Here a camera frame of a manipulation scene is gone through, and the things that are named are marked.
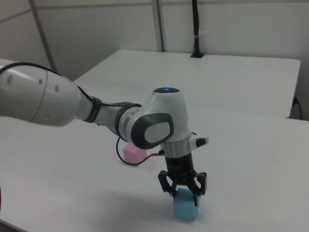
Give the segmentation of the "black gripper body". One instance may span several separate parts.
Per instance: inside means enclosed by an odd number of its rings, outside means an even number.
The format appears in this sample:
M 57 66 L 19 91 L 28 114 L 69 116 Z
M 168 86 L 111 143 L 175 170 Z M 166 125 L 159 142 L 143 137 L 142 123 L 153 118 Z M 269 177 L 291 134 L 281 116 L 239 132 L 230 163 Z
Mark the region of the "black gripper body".
M 172 186 L 181 185 L 191 187 L 195 184 L 195 170 L 191 153 L 178 158 L 166 157 L 165 161 Z

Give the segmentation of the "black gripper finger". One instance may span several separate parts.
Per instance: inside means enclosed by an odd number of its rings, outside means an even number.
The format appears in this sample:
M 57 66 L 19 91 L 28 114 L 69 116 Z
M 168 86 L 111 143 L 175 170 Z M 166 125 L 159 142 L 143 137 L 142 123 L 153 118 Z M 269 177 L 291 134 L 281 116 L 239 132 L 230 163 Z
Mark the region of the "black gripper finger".
M 190 171 L 188 176 L 188 188 L 193 193 L 195 207 L 198 206 L 198 198 L 205 195 L 207 189 L 207 173 Z
M 161 171 L 158 174 L 158 180 L 164 192 L 168 192 L 172 198 L 177 194 L 177 175 L 168 171 Z

